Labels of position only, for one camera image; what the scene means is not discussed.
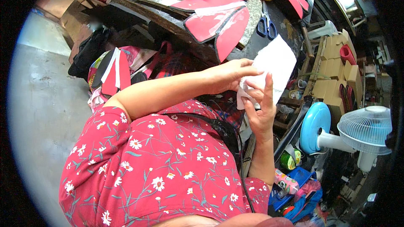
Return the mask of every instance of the red floral dress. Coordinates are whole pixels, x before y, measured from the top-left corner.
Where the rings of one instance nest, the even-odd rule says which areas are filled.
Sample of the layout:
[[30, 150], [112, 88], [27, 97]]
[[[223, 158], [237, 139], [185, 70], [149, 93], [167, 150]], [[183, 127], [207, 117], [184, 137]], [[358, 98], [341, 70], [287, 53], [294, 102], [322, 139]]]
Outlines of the red floral dress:
[[[215, 118], [189, 100], [128, 123], [116, 107], [96, 111], [70, 152], [59, 199], [73, 226], [150, 226], [197, 214], [219, 222], [251, 212], [235, 161], [209, 124]], [[257, 178], [246, 187], [257, 213], [269, 190]]]

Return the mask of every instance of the plaid fabric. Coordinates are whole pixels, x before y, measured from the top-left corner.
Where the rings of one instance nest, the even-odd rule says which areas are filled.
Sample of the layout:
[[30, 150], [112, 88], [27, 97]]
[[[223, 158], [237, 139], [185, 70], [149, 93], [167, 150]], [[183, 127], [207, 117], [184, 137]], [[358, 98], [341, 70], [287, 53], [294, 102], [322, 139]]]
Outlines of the plaid fabric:
[[[201, 71], [206, 68], [207, 66], [189, 53], [177, 52], [166, 56], [156, 65], [159, 73], [155, 78]], [[225, 91], [216, 95], [201, 95], [194, 99], [203, 103], [211, 112], [233, 125], [234, 128], [239, 129], [244, 118], [244, 110], [237, 109], [236, 95], [235, 91]]]

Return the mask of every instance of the electric fan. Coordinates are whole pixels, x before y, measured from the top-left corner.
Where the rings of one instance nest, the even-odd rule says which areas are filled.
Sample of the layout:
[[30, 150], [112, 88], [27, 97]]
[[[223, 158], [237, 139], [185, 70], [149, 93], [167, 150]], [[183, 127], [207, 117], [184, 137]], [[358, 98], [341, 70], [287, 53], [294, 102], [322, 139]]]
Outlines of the electric fan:
[[369, 106], [342, 115], [337, 129], [340, 136], [329, 134], [331, 114], [323, 102], [314, 103], [307, 111], [300, 130], [300, 148], [307, 154], [320, 151], [321, 147], [345, 152], [360, 151], [358, 167], [369, 172], [377, 155], [390, 154], [385, 140], [391, 132], [390, 109]]

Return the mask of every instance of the gray floor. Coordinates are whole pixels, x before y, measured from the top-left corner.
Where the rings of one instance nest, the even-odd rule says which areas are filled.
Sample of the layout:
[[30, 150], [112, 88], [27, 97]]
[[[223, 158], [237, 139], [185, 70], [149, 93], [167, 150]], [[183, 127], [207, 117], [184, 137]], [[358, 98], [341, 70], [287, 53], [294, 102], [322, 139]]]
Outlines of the gray floor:
[[13, 154], [50, 226], [70, 226], [58, 204], [65, 160], [91, 115], [88, 85], [68, 77], [70, 49], [58, 25], [31, 14], [16, 45], [7, 110]]

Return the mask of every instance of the blue scissors handle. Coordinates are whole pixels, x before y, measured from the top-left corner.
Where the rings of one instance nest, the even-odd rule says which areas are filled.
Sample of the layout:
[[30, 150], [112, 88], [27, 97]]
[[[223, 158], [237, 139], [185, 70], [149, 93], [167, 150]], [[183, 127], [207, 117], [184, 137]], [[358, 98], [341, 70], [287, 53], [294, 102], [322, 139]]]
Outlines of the blue scissors handle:
[[259, 19], [258, 26], [256, 28], [258, 34], [262, 37], [268, 36], [270, 40], [273, 40], [277, 36], [275, 24], [269, 20], [266, 16]]
[[270, 40], [273, 40], [276, 38], [278, 33], [276, 32], [275, 24], [271, 20], [269, 20], [268, 22], [269, 22], [269, 25], [267, 27], [268, 38]]

